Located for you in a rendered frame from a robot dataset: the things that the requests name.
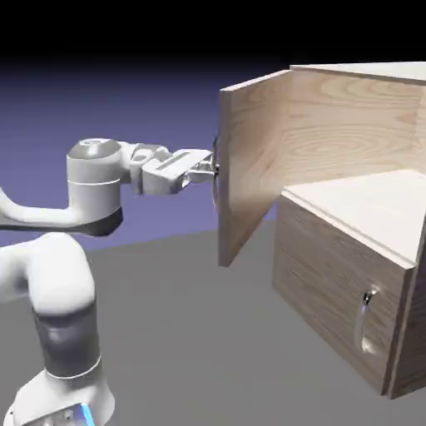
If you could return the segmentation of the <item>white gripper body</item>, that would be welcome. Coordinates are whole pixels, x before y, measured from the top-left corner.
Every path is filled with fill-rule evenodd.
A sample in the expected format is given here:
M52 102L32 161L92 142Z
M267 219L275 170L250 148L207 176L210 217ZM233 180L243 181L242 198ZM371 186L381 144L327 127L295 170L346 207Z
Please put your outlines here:
M190 182L186 176L196 170L200 161L210 160L208 150L178 150L165 160L151 159L141 167L141 193L144 196L174 195L185 189Z

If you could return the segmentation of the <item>light wood cabinet door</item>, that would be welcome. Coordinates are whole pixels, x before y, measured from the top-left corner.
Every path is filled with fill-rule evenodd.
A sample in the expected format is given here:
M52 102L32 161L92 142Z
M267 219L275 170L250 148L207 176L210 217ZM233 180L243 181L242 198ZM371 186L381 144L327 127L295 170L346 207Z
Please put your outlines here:
M218 263L232 264L276 198L277 190L261 179L275 158L274 137L285 115L290 70L273 72L219 91L216 148L218 190Z
M378 393L386 394L414 264L290 194L280 196L272 285L310 327ZM375 354L354 347L356 311L377 287L366 337Z

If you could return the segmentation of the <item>light wood cabinet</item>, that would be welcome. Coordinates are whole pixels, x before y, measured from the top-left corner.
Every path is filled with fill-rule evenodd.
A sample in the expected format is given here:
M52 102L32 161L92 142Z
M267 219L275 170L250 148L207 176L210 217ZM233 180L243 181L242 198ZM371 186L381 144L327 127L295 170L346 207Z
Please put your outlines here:
M414 264L388 392L426 386L426 62L291 68L290 194Z

